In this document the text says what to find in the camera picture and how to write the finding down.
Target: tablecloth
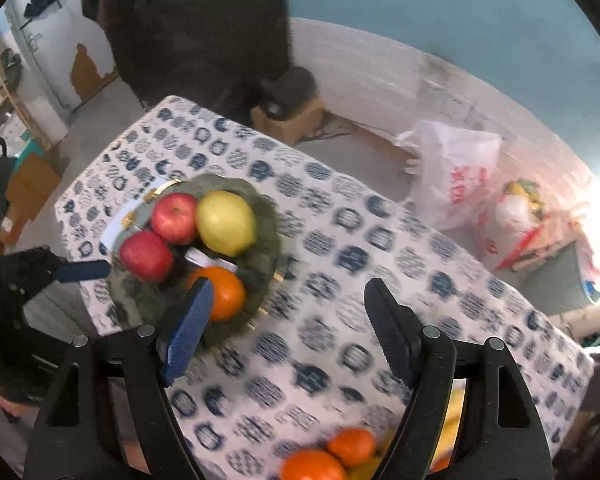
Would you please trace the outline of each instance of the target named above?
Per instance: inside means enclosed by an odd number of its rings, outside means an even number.
[[[102,152],[56,203],[71,260],[109,258],[100,235],[151,179],[205,171],[251,182],[295,240],[282,288],[256,330],[195,357],[168,390],[195,456],[221,478],[272,478],[300,446],[363,424],[381,439],[410,392],[394,378],[362,305],[368,279],[447,335],[504,339],[538,407],[552,454],[592,363],[469,253],[357,180],[179,97],[166,98]],[[80,284],[101,334],[118,330],[106,282]]]

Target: brown cardboard box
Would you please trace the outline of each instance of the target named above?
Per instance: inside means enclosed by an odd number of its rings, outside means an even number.
[[[20,216],[33,220],[60,179],[46,160],[31,153],[11,177],[5,197]]]
[[[0,242],[7,247],[14,246],[26,224],[27,217],[19,211],[16,205],[11,204],[0,225]]]
[[[303,136],[311,136],[322,123],[324,101],[319,97],[312,98],[296,115],[288,121],[275,121],[268,118],[262,108],[251,110],[253,127],[274,139],[293,146]]]

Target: blue and white tablecloth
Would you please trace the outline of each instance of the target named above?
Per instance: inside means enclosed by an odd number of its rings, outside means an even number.
[[[282,288],[256,330],[194,358],[169,389],[195,456],[221,478],[271,478],[300,446],[364,424],[382,438],[410,393],[371,330],[363,287],[384,279],[398,302],[453,338],[497,335],[519,363],[552,454],[592,374],[580,348],[465,250],[395,203],[297,150],[178,97],[110,144],[56,203],[72,260],[108,257],[107,220],[159,175],[247,179],[292,238]],[[104,281],[80,286],[99,332],[120,310]]]

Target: green plate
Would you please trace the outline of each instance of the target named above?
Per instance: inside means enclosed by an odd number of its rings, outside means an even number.
[[[192,245],[214,258],[222,258],[238,266],[236,276],[244,284],[247,299],[244,308],[228,321],[210,322],[202,336],[198,350],[211,348],[229,336],[240,332],[257,313],[262,300],[275,283],[276,270],[281,253],[277,215],[274,206],[247,181],[225,178],[215,174],[202,174],[191,181],[176,182],[164,189],[159,196],[138,206],[134,224],[118,235],[114,245],[112,270],[107,279],[109,295],[116,306],[118,320],[123,329],[144,323],[155,324],[171,305],[182,300],[186,293],[186,277],[196,266],[184,258],[188,247],[172,247],[176,256],[174,269],[167,279],[158,285],[138,280],[131,275],[118,259],[120,244],[134,232],[148,228],[152,211],[158,200],[169,193],[189,193],[200,200],[212,190],[225,190],[245,199],[256,215],[256,243],[235,258],[222,256],[205,247],[200,240]]]

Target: door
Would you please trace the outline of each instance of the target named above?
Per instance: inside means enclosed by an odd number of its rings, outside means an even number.
[[[75,110],[117,77],[104,31],[82,15],[82,0],[58,0],[30,23],[31,0],[11,0],[14,34],[21,34],[52,91],[68,111]]]

